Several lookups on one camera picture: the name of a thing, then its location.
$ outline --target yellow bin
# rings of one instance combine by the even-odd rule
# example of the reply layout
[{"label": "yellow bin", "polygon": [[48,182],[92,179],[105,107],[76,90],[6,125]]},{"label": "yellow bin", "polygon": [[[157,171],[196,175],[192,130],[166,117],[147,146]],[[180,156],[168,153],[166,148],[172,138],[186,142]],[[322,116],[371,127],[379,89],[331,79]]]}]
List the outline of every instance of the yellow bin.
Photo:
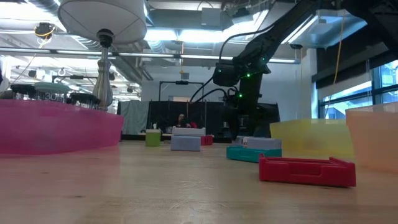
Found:
[{"label": "yellow bin", "polygon": [[282,140],[284,156],[354,159],[345,120],[300,119],[271,124],[274,139]]}]

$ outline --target red plastic tray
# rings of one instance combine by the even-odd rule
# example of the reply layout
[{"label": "red plastic tray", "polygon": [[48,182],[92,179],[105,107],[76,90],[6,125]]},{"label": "red plastic tray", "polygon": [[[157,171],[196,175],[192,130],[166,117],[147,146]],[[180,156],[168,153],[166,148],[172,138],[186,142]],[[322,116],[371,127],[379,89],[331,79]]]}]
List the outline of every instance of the red plastic tray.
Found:
[{"label": "red plastic tray", "polygon": [[211,146],[213,144],[213,136],[202,136],[200,138],[200,144],[202,146]]},{"label": "red plastic tray", "polygon": [[329,160],[288,159],[260,155],[261,181],[355,187],[355,164],[333,157]]}]

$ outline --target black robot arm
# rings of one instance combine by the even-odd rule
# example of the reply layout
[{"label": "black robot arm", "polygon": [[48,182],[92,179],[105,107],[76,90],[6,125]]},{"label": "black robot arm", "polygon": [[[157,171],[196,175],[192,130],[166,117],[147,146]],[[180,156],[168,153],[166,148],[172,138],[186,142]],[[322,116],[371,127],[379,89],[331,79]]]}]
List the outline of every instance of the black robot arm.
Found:
[{"label": "black robot arm", "polygon": [[219,62],[213,74],[213,82],[231,87],[240,81],[239,93],[228,96],[224,103],[224,118],[229,124],[231,137],[239,133],[239,115],[248,115],[248,132],[253,134],[256,118],[261,109],[258,106],[263,73],[270,73],[267,63],[278,46],[296,28],[305,22],[320,7],[321,0],[301,0],[287,14],[275,21],[265,33],[250,41],[232,62]]}]

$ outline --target window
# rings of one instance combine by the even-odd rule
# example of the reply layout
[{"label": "window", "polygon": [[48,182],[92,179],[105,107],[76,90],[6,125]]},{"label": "window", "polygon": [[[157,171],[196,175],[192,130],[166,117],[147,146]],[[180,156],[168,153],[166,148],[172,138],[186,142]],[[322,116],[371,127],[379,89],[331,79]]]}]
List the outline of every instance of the window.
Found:
[{"label": "window", "polygon": [[390,91],[383,93],[382,95],[383,103],[392,103],[398,101],[398,91]]},{"label": "window", "polygon": [[398,84],[398,60],[382,65],[379,68],[381,87]]},{"label": "window", "polygon": [[[364,93],[364,92],[369,92],[372,90],[372,81],[368,81],[366,83],[359,84],[357,86],[351,87],[349,89],[343,90],[341,92],[335,93],[331,96],[332,100],[346,97],[346,96],[351,96],[355,95],[358,93]],[[324,102],[329,101],[330,96],[327,96],[323,99]]]},{"label": "window", "polygon": [[364,97],[354,100],[342,101],[340,103],[333,103],[325,106],[326,119],[346,119],[346,110],[358,108],[362,106],[372,105],[372,98]]},{"label": "window", "polygon": [[345,119],[348,109],[398,102],[398,60],[372,69],[371,75],[372,81],[321,99],[319,118]]}]

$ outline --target pink plastic container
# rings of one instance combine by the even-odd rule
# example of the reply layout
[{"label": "pink plastic container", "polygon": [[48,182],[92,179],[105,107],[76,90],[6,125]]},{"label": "pink plastic container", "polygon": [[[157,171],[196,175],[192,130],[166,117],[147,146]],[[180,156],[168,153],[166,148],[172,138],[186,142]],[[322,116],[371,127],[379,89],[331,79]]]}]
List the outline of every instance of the pink plastic container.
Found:
[{"label": "pink plastic container", "polygon": [[115,146],[123,117],[51,101],[0,100],[0,154],[41,155]]},{"label": "pink plastic container", "polygon": [[398,103],[346,110],[357,163],[398,172]]}]

